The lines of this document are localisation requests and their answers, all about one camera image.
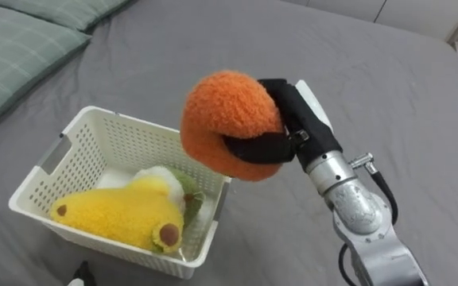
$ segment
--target white wall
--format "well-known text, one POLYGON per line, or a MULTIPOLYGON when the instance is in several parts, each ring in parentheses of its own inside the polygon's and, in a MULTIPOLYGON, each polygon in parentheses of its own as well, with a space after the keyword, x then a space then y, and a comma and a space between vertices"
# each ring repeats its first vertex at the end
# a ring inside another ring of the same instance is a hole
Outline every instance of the white wall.
POLYGON ((388 0, 377 22, 446 40, 458 25, 458 0, 388 0))

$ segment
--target fuzzy orange ball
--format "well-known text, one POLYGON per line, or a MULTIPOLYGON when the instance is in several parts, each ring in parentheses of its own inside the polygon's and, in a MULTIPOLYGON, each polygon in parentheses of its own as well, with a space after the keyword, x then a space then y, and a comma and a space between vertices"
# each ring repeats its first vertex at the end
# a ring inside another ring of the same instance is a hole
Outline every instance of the fuzzy orange ball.
POLYGON ((251 164, 233 156, 222 135, 242 139, 284 132, 280 113, 266 89, 252 77, 219 71, 202 79, 187 98, 181 120, 185 152, 215 172, 258 181, 280 164, 251 164))

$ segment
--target gray bedsheet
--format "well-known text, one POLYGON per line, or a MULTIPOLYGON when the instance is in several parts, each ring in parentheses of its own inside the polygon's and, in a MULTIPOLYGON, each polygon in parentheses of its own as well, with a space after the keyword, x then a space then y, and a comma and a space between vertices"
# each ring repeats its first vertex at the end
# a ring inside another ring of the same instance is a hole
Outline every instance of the gray bedsheet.
POLYGON ((208 259, 190 281, 70 244, 9 211, 10 195, 82 107, 178 128, 191 86, 222 68, 305 79, 347 157, 377 157, 397 196, 398 234, 432 285, 458 285, 458 60, 450 47, 257 0, 135 2, 0 121, 0 285, 63 285, 82 260, 100 285, 344 285, 331 213, 297 162, 269 180, 232 184, 208 259))

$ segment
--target stuffed toy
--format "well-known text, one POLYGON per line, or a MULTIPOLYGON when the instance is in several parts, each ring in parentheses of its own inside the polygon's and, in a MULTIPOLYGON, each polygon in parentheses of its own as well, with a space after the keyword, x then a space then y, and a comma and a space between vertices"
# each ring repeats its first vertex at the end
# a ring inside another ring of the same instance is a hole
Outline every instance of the stuffed toy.
POLYGON ((180 135, 189 156, 215 172, 242 180, 266 179, 281 163, 292 160, 287 157, 268 164, 242 160, 249 157, 249 152, 266 157, 277 150, 289 150, 280 146, 288 140, 280 112, 267 89, 236 71, 216 72, 193 88, 184 107, 180 135), (239 145, 243 148, 228 148, 239 145))
POLYGON ((153 167, 121 188, 67 195, 50 209, 66 226, 157 253, 180 248, 184 228, 195 218, 204 194, 181 171, 153 167))

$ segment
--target pillow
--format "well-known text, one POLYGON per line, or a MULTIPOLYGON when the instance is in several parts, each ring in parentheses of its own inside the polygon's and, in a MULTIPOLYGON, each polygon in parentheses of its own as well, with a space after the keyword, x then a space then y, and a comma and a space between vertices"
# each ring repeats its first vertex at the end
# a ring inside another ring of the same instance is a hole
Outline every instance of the pillow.
POLYGON ((0 0, 0 6, 84 31, 129 0, 0 0))
POLYGON ((82 33, 0 8, 0 114, 88 40, 82 33))

